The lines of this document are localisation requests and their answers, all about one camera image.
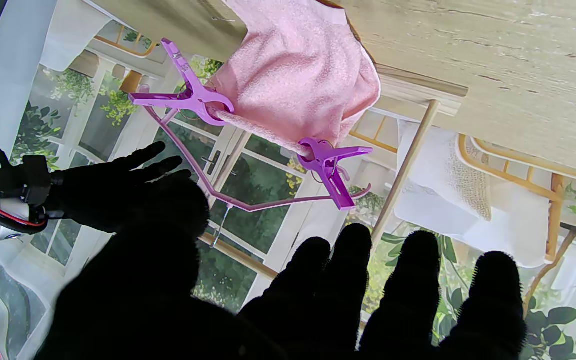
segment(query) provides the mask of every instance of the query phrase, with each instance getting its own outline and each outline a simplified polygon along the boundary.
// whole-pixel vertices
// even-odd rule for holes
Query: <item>window handle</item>
[[[206,171],[207,175],[213,175],[213,172],[215,171],[215,166],[217,166],[217,162],[219,161],[219,158],[221,157],[222,152],[221,151],[216,151],[214,153],[214,156],[212,157],[211,160],[206,159],[205,157],[201,157],[201,159],[204,162],[210,163],[210,166],[208,166],[208,171]]]

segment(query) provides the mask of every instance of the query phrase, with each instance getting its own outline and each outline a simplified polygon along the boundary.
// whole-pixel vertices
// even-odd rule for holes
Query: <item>wooden beam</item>
[[[440,102],[438,111],[455,116],[468,94],[468,88],[432,77],[376,64],[381,80],[381,96],[426,107],[429,101]]]
[[[548,210],[548,239],[546,241],[546,263],[552,264],[557,253],[557,239],[560,237],[560,225],[562,224],[562,209],[564,206],[564,177],[558,173],[552,174],[550,189],[561,200],[551,200]]]
[[[404,184],[406,183],[406,179],[409,177],[410,169],[412,169],[412,165],[419,155],[421,146],[423,145],[424,140],[426,139],[428,130],[430,130],[430,127],[433,124],[435,115],[437,114],[440,105],[441,103],[438,100],[430,100],[428,109],[425,111],[425,115],[421,120],[421,124],[419,124],[419,130],[417,130],[416,134],[414,135],[414,139],[412,140],[410,149],[408,150],[406,158],[404,159],[404,162],[401,165],[401,169],[399,169],[397,173],[397,177],[395,178],[395,182],[392,185],[392,189],[390,189],[390,193],[388,194],[386,203],[384,204],[383,209],[379,214],[377,224],[375,224],[372,230],[373,251],[375,251],[375,249],[377,248],[377,243],[382,239],[382,235],[384,235],[384,230],[386,229],[386,223],[388,223],[388,219],[391,217],[391,213],[393,212],[393,209],[397,204],[399,194],[402,192]]]
[[[203,235],[199,237],[199,240],[211,246],[215,242],[215,237],[207,232],[204,232]],[[228,256],[230,259],[238,262],[239,264],[244,265],[248,269],[258,273],[261,276],[269,280],[273,280],[277,277],[277,271],[269,268],[268,266],[262,264],[261,262],[253,259],[250,255],[245,253],[244,251],[238,250],[231,244],[228,244],[224,241],[217,241],[214,248],[220,253]]]

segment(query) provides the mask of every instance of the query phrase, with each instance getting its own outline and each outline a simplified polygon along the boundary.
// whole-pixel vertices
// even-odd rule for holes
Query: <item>glove finger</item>
[[[321,237],[307,239],[295,251],[286,269],[279,273],[263,294],[298,299],[314,296],[315,285],[329,256],[329,242]]]
[[[169,157],[146,168],[133,170],[130,176],[134,184],[143,184],[161,178],[169,171],[175,170],[182,162],[181,156]]]
[[[505,253],[491,251],[477,260],[474,272],[470,297],[440,351],[462,358],[498,354],[499,359],[516,359],[526,338],[517,265]]]
[[[313,337],[322,350],[355,350],[372,244],[370,230],[359,223],[345,227],[336,240],[313,304],[320,324]]]
[[[312,237],[301,244],[286,269],[262,296],[252,299],[237,314],[289,351],[311,351],[309,334],[315,285],[329,259],[330,244]]]
[[[361,338],[361,351],[407,349],[411,355],[429,349],[437,306],[441,258],[435,235],[416,231],[407,237],[384,296]]]
[[[165,149],[166,144],[163,141],[157,141],[150,144],[146,148],[142,148],[141,150],[137,150],[131,153],[126,157],[115,159],[112,164],[122,170],[133,170],[142,166],[142,164],[145,162],[154,159]]]

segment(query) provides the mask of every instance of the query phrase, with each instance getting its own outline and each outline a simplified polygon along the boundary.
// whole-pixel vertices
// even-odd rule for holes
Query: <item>glass pane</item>
[[[86,75],[73,70],[54,71],[39,65],[28,101],[39,110],[48,107],[42,120],[57,130],[51,136],[61,139],[73,107],[86,103],[92,93],[92,79]]]
[[[122,30],[121,23],[117,21],[110,20],[110,22],[106,23],[106,25],[99,31],[98,36],[111,41],[112,43],[117,41],[119,38],[119,32]]]
[[[110,72],[105,74],[79,142],[82,148],[105,162],[126,127],[126,121],[139,109],[139,106],[133,105],[127,93],[119,90],[121,84],[122,80],[115,79]]]
[[[174,116],[174,118],[188,125],[192,125],[197,129],[204,130],[204,132],[213,134],[216,137],[218,137],[224,129],[223,126],[210,125],[190,110],[181,110]]]
[[[250,205],[292,199],[302,184],[302,178],[280,170],[254,157],[242,153],[222,193]],[[267,253],[284,222],[288,206],[257,212],[233,208],[226,218],[224,228],[245,240],[255,248]],[[221,224],[226,205],[215,202],[210,212],[212,221]]]
[[[14,166],[21,164],[23,157],[29,155],[43,155],[46,157],[50,169],[59,170],[57,162],[57,150],[59,145],[50,142],[50,137],[58,136],[63,130],[59,126],[61,121],[59,110],[46,106],[46,102],[33,105],[30,101],[25,106],[21,116],[19,130],[14,140],[10,163]]]
[[[35,234],[32,237],[32,240],[30,240],[30,244],[45,254],[46,251],[48,251],[48,244],[50,244],[50,239],[53,237],[57,223],[59,223],[59,220],[57,219],[49,220],[48,226],[46,226],[46,230]]]
[[[80,152],[76,152],[75,155],[72,157],[72,161],[70,162],[70,168],[74,167],[84,167],[90,164],[89,158],[85,155],[82,155]]]
[[[203,135],[200,135],[194,131],[186,129],[183,126],[177,125],[176,123],[169,123],[168,126],[170,130],[174,132],[176,136],[179,137],[179,140],[183,142],[183,145],[188,149],[188,151],[192,154],[192,157],[199,163],[200,166],[203,166],[205,162],[202,160],[202,157],[205,159],[210,159],[210,154],[215,147],[215,141],[213,139],[209,139]],[[183,153],[181,150],[177,148],[175,143],[170,139],[170,137],[164,132],[164,130],[159,129],[157,135],[155,136],[154,142],[162,141],[166,144],[166,149],[163,150],[162,153],[157,155],[153,160],[150,160],[144,164],[144,167],[149,166],[150,164],[155,164],[160,162],[169,157],[175,157],[179,155],[182,157],[183,163],[181,167],[177,168],[178,170],[181,169],[188,169],[192,171],[192,180],[194,182],[198,182],[199,178],[195,171],[193,170],[192,166],[185,160]]]
[[[288,166],[291,169],[295,169],[302,174],[306,173],[306,169],[304,169],[304,167],[299,164],[297,155],[289,150],[286,150],[285,148],[282,148],[276,143],[268,141],[267,139],[257,135],[250,136],[250,139],[246,144],[246,149],[274,162]]]
[[[219,241],[224,241],[251,255],[223,234],[219,237]],[[202,241],[198,241],[198,244],[201,263],[194,296],[222,306],[231,312],[238,312],[246,300],[257,273],[219,250],[211,249]]]
[[[6,353],[16,359],[26,340],[46,314],[46,306],[32,290],[14,280],[0,265],[0,299],[8,311]]]
[[[52,241],[48,256],[66,266],[82,226],[71,219],[62,219]]]

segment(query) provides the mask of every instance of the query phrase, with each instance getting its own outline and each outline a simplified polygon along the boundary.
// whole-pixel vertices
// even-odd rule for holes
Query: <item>wooden board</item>
[[[221,0],[90,1],[217,60],[245,36]],[[435,125],[576,169],[576,0],[335,2],[378,64],[468,89]]]

